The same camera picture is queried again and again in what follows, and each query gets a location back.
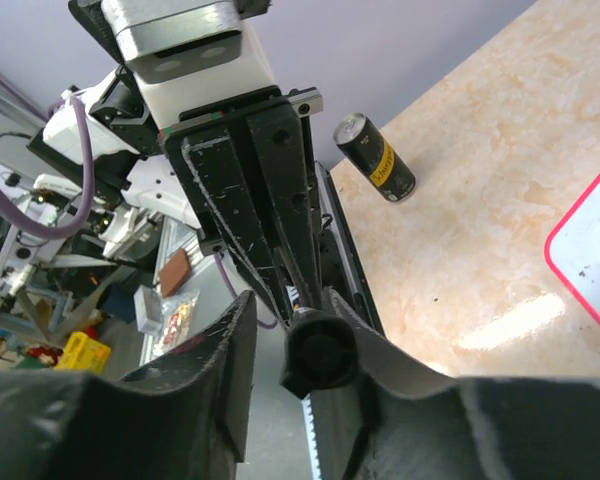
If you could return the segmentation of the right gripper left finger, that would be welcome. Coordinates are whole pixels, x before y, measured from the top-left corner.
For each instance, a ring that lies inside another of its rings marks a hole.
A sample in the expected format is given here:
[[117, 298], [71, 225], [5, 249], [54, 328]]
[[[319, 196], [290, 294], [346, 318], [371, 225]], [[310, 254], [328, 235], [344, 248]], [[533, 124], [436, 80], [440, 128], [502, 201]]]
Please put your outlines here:
[[244, 460], [256, 300], [110, 381], [0, 371], [0, 479], [232, 479]]

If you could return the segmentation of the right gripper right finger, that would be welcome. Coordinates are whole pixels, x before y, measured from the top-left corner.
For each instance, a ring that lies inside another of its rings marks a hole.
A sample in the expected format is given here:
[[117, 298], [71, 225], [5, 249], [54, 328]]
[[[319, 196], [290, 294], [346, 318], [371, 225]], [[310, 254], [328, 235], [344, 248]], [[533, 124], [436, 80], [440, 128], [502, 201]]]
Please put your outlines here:
[[327, 478], [600, 479], [600, 378], [449, 377], [324, 303], [358, 355], [324, 407]]

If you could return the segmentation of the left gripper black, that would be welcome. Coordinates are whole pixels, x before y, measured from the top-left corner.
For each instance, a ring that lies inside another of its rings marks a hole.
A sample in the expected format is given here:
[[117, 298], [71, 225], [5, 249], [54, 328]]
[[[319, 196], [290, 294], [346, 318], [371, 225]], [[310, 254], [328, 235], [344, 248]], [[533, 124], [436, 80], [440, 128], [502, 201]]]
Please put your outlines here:
[[306, 117], [323, 109], [316, 87], [287, 94], [263, 87], [189, 109], [159, 130], [159, 145], [167, 154], [169, 143], [208, 124], [256, 113], [248, 117], [248, 128], [268, 200], [264, 220], [272, 231], [267, 239], [230, 136], [188, 135], [181, 151], [236, 270], [281, 322], [292, 314], [288, 283], [296, 287], [303, 306], [321, 305], [320, 205]]

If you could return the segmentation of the black marker cap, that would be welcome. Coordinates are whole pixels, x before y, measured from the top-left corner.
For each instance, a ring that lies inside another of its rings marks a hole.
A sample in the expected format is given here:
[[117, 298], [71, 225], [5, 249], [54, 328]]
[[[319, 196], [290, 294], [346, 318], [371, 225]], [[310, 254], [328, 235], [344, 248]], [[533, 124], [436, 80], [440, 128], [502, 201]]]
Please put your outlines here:
[[281, 385], [303, 400], [313, 391], [344, 387], [359, 371], [352, 327], [341, 317], [302, 307], [285, 338]]

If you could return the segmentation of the whiteboard with pink frame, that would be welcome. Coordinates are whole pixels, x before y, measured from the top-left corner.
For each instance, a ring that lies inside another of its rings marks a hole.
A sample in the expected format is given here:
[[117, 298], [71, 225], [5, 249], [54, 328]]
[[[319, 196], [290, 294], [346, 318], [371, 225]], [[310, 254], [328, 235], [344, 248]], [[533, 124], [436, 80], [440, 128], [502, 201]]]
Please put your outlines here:
[[544, 258], [600, 326], [600, 172], [551, 230]]

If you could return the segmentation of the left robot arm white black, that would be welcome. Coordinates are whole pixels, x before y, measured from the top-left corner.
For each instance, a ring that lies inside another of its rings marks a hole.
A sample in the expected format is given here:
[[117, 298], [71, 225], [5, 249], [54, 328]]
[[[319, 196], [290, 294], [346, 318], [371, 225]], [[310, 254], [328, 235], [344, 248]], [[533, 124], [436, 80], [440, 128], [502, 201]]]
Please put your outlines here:
[[137, 205], [195, 228], [205, 253], [226, 248], [274, 314], [287, 289], [321, 304], [321, 228], [309, 118], [314, 87], [283, 93], [269, 78], [199, 72], [156, 87], [157, 103], [120, 67], [70, 90], [85, 107], [95, 189], [108, 207]]

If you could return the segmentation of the yellow box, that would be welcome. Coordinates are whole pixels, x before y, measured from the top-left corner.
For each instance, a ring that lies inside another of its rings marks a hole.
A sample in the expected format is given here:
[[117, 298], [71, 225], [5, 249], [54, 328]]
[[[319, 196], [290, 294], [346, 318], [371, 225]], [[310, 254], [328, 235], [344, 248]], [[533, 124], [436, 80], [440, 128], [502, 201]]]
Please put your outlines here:
[[55, 370], [78, 370], [101, 374], [111, 354], [111, 348], [91, 338], [84, 332], [75, 331], [69, 338]]

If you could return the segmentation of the brown block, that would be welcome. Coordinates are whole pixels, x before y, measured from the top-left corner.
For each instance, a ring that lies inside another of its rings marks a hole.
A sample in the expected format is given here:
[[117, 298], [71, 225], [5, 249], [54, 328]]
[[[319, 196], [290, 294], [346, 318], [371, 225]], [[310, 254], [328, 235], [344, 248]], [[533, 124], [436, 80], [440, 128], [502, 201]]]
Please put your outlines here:
[[166, 298], [173, 295], [187, 279], [191, 264], [187, 252], [179, 248], [159, 272], [161, 295]]

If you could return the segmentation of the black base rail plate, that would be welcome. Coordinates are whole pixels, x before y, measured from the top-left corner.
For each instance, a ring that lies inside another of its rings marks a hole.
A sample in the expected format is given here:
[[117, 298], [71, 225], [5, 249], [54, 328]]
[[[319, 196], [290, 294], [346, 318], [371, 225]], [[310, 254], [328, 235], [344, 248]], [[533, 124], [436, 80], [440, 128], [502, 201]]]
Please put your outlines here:
[[378, 315], [355, 242], [340, 202], [332, 176], [320, 163], [315, 164], [322, 213], [327, 215], [323, 223], [333, 236], [337, 247], [339, 269], [344, 285], [334, 287], [358, 316], [370, 328], [384, 336], [384, 328]]

